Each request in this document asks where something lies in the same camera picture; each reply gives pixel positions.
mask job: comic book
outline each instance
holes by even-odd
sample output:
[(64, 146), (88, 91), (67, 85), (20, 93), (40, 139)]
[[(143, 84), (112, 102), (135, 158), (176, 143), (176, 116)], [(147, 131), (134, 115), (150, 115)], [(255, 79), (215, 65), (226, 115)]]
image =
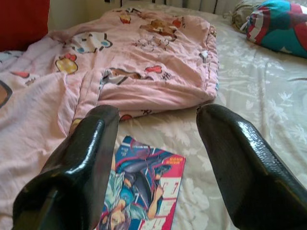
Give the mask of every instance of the comic book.
[(170, 230), (185, 160), (125, 137), (96, 230)]

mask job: manga magazine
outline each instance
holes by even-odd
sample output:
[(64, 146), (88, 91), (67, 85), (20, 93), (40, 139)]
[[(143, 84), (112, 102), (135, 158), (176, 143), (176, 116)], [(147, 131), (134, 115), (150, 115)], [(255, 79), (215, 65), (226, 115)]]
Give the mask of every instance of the manga magazine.
[(125, 137), (96, 230), (170, 230), (185, 160)]

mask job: floral pattern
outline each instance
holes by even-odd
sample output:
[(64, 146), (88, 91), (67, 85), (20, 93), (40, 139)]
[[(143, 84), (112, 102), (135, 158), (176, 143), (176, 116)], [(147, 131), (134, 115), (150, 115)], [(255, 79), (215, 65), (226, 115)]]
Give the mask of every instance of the floral pattern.
[[(215, 25), (222, 104), (253, 123), (307, 188), (307, 60), (253, 44), (222, 16), (163, 5), (131, 3), (172, 15), (196, 15)], [(125, 135), (187, 158), (172, 229), (235, 230), (195, 124), (196, 108), (121, 122)]]

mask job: red pillow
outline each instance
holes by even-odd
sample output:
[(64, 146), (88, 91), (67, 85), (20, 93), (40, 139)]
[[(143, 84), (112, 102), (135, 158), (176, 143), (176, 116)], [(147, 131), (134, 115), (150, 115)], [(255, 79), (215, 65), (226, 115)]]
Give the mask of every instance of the red pillow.
[(48, 33), (49, 0), (2, 0), (0, 51), (26, 50)]

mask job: pink blanket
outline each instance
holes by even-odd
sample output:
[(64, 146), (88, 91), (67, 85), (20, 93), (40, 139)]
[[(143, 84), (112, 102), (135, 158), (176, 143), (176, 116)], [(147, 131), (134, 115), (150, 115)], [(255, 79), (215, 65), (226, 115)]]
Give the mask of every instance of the pink blanket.
[(124, 120), (214, 99), (215, 36), (199, 17), (118, 9), (0, 62), (0, 229), (12, 226), (17, 193), (93, 107), (116, 106)]

